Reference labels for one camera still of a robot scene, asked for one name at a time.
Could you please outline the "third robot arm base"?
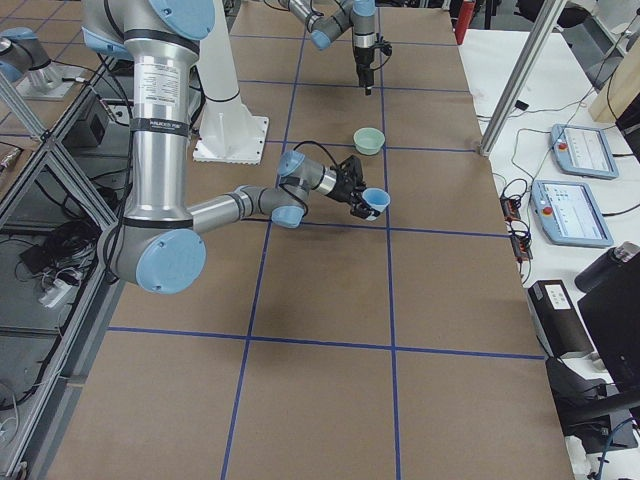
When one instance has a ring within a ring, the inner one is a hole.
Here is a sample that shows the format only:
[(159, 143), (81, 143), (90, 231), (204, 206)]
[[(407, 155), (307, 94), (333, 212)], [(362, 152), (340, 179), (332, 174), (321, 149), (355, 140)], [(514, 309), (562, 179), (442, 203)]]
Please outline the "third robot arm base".
[(54, 63), (29, 28), (1, 32), (1, 73), (25, 99), (61, 101), (84, 71)]

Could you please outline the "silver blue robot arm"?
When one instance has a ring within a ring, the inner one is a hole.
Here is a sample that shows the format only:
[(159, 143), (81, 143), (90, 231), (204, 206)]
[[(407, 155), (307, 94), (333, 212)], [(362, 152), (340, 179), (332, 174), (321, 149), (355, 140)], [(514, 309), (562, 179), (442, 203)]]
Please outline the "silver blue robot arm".
[(278, 1), (277, 6), (264, 4), (277, 11), (292, 13), (302, 22), (312, 43), (320, 51), (329, 48), (345, 32), (351, 31), (352, 51), (358, 85), (366, 96), (374, 86), (375, 51), (382, 48), (383, 37), (376, 30), (376, 5), (374, 1), (338, 1), (331, 15), (316, 10), (312, 1)]
[(267, 119), (252, 115), (241, 100), (222, 4), (87, 1), (82, 32), (94, 52), (133, 64), (125, 207), (98, 242), (101, 263), (118, 278), (152, 293), (180, 292), (205, 266), (205, 232), (255, 214), (295, 228), (311, 192), (346, 203), (352, 215), (368, 221), (389, 205), (385, 191), (366, 185), (356, 157), (326, 166), (290, 150), (280, 159), (275, 187), (244, 185), (187, 206), (194, 68), (204, 81), (199, 158), (256, 163), (268, 128)]

